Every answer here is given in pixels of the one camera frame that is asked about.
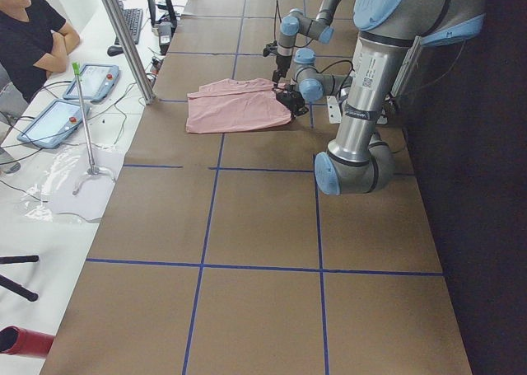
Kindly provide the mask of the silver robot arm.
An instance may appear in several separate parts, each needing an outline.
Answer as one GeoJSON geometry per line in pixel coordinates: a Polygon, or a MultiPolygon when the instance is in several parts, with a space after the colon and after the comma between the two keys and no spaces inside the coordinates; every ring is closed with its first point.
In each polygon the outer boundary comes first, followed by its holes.
{"type": "Polygon", "coordinates": [[[322,0],[315,18],[307,17],[299,9],[291,9],[279,25],[277,38],[268,43],[263,55],[275,55],[276,68],[273,71],[272,81],[278,84],[285,78],[291,66],[296,37],[303,35],[309,40],[316,40],[327,44],[333,36],[333,18],[339,3],[342,0],[322,0]]]}
{"type": "Polygon", "coordinates": [[[273,81],[291,76],[290,91],[280,94],[288,107],[335,96],[342,118],[336,137],[315,157],[315,178],[327,195],[370,193],[385,187],[394,173],[389,146],[376,131],[382,106],[408,50],[451,45],[478,35],[486,0],[355,0],[353,22],[358,31],[352,71],[332,76],[315,70],[311,49],[297,49],[303,35],[328,43],[341,0],[323,0],[315,18],[291,10],[267,52],[276,57],[273,81]]]}

